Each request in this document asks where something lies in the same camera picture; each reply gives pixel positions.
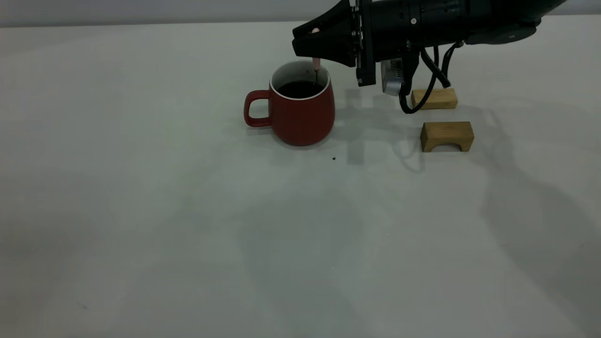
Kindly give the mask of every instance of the white tabletop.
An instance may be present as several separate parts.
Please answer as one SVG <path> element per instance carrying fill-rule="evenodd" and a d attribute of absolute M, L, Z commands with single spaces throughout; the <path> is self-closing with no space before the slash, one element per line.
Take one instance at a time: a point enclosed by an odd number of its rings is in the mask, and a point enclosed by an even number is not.
<path fill-rule="evenodd" d="M 0 336 L 599 337 L 601 16 L 457 50 L 455 111 L 324 61 L 304 149 L 242 117 L 299 24 L 0 29 Z"/>

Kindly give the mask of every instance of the arched wooden block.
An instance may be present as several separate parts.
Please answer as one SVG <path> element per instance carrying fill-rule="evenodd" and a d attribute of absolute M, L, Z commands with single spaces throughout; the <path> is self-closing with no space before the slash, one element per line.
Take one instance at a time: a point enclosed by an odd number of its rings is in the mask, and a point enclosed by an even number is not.
<path fill-rule="evenodd" d="M 474 143 L 474 131 L 470 122 L 426 122 L 421 130 L 421 147 L 424 153 L 443 144 L 457 144 L 462 152 L 468 152 Z"/>

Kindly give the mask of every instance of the wooden bridge block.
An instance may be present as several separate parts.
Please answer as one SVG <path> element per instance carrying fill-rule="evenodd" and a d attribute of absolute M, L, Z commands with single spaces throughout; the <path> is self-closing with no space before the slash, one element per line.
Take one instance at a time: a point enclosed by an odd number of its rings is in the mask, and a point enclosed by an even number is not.
<path fill-rule="evenodd" d="M 420 103 L 426 95 L 425 90 L 414 90 L 411 93 L 411 102 L 413 106 Z M 434 89 L 422 109 L 455 109 L 457 108 L 457 95 L 455 89 Z"/>
<path fill-rule="evenodd" d="M 426 122 L 421 131 L 421 147 L 430 153 L 436 146 L 457 144 L 462 152 L 468 152 L 474 142 L 470 122 Z"/>

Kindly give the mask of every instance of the coffee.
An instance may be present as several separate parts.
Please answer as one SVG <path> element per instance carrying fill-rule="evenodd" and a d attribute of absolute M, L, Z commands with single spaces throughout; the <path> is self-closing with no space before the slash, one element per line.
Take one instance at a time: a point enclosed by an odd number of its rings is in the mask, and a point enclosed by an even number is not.
<path fill-rule="evenodd" d="M 294 81 L 283 85 L 278 92 L 291 99 L 306 99 L 322 92 L 323 86 L 311 81 Z"/>

